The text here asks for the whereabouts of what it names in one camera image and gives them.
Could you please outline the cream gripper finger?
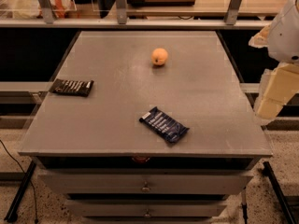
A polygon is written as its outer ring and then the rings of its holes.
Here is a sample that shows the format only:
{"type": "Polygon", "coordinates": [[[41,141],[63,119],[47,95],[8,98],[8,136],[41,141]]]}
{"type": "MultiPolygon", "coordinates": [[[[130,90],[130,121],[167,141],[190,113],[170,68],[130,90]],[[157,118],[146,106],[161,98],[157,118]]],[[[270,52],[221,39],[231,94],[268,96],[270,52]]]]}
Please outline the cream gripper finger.
{"type": "Polygon", "coordinates": [[[298,91],[298,65],[280,63],[274,70],[265,69],[254,104],[255,115],[260,119],[274,119],[298,91]]]}
{"type": "Polygon", "coordinates": [[[249,40],[249,45],[257,49],[266,48],[268,46],[269,31],[270,26],[265,26],[260,32],[258,32],[249,40]]]}

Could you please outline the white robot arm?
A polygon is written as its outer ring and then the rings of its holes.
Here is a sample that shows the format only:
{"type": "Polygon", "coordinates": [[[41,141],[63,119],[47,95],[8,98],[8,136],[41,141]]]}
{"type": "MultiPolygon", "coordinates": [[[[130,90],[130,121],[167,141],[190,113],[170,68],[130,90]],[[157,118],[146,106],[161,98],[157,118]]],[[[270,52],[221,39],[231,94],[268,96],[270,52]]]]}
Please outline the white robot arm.
{"type": "Polygon", "coordinates": [[[299,0],[288,0],[249,45],[267,48],[269,57],[278,61],[274,70],[264,70],[253,107],[259,120],[270,122],[299,92],[299,0]]]}

